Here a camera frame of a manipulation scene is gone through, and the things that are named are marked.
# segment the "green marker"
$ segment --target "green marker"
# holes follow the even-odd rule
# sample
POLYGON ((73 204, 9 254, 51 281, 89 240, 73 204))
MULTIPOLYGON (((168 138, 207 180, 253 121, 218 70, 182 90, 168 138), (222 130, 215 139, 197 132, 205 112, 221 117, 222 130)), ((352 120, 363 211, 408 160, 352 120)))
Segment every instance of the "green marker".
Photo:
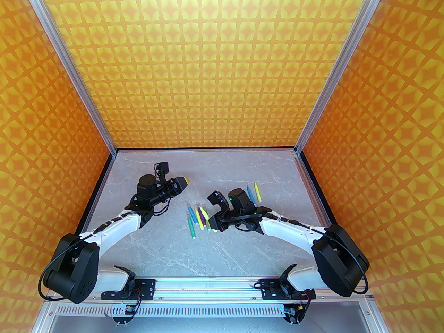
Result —
POLYGON ((187 219, 188 219, 188 226, 190 227, 191 236, 193 237, 193 239, 196 239, 196 234, 193 228, 193 222, 191 222, 190 212, 187 212, 187 219))

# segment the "blue marker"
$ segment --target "blue marker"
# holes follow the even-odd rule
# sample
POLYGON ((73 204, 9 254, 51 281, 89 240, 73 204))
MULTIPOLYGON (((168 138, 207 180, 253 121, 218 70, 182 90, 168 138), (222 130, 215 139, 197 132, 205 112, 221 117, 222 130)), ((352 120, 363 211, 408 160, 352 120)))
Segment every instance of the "blue marker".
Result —
POLYGON ((250 200, 253 202, 254 206, 256 206, 256 203, 254 201, 253 193, 251 192, 251 190, 250 190, 248 185, 247 185, 247 191, 248 191, 248 196, 249 196, 250 200))
POLYGON ((192 217, 192 219, 193 219, 194 224, 195 224, 195 225, 198 225, 199 222, 197 222, 197 217, 196 217, 196 215, 195 215, 193 209, 191 208, 190 203, 189 203, 188 201, 185 201, 185 204, 186 204, 187 207, 188 207, 188 211, 190 211, 190 215, 191 215, 191 217, 192 217))

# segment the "ventilation grille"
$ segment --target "ventilation grille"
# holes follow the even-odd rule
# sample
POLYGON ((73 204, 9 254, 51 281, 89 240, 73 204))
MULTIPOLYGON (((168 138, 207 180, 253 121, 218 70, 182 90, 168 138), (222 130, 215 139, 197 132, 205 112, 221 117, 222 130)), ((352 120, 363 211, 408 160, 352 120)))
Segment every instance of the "ventilation grille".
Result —
MULTIPOLYGON (((57 315, 102 317, 105 314, 113 317, 127 317, 126 304, 71 304, 59 303, 57 315)), ((136 317, 283 317, 282 304, 251 305, 169 305, 142 304, 136 317)))

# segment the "marker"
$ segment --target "marker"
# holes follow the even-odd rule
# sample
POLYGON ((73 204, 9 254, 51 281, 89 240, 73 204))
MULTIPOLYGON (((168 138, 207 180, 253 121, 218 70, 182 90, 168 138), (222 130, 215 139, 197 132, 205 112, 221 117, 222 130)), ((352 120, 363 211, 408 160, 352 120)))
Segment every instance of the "marker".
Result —
POLYGON ((249 188, 248 185, 247 185, 247 192, 248 192, 248 196, 249 196, 251 202, 253 203, 254 206, 256 206, 256 203, 255 203, 255 201, 254 201, 253 193, 251 192, 251 189, 249 188))
POLYGON ((188 211, 190 211, 190 215, 191 215, 191 217, 193 219, 194 224, 198 225, 199 222, 197 221, 196 215, 194 214, 193 209, 191 208, 190 203, 188 201, 185 201, 185 205, 187 205, 188 211))
POLYGON ((206 205, 204 203, 202 204, 202 212, 205 218, 207 219, 206 224, 208 225, 208 230, 213 230, 213 232, 217 233, 217 230, 210 227, 210 216, 208 214, 208 211, 206 210, 206 205))
POLYGON ((191 222, 190 212, 187 212, 187 219, 188 219, 188 226, 190 227, 191 236, 193 237, 193 239, 196 239, 196 234, 193 228, 193 222, 191 222))
POLYGON ((254 183, 254 189, 256 189, 257 201, 262 202, 261 194, 259 192, 259 188, 257 187, 257 182, 254 183))
POLYGON ((197 222, 199 223, 199 227, 200 227, 201 230, 203 230, 203 222, 200 219, 199 212, 197 211, 197 207, 196 206, 195 206, 195 211, 196 211, 196 217, 197 217, 197 222))
POLYGON ((205 216, 202 213, 200 203, 196 203, 196 207, 197 207, 197 213, 199 213, 202 224, 204 227, 206 227, 206 220, 205 220, 205 216))

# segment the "orange patterned wall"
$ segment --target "orange patterned wall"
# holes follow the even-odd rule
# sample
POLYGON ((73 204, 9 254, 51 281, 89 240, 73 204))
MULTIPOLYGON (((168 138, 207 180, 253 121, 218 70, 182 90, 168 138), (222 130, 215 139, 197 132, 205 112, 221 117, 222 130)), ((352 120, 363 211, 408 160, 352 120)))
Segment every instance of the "orange patterned wall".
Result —
POLYGON ((46 0, 117 147, 294 146, 363 0, 46 0))
POLYGON ((0 31, 0 330, 27 332, 109 152, 27 0, 0 0, 0 31))
POLYGON ((382 0, 304 149, 392 332, 444 332, 444 0, 382 0))

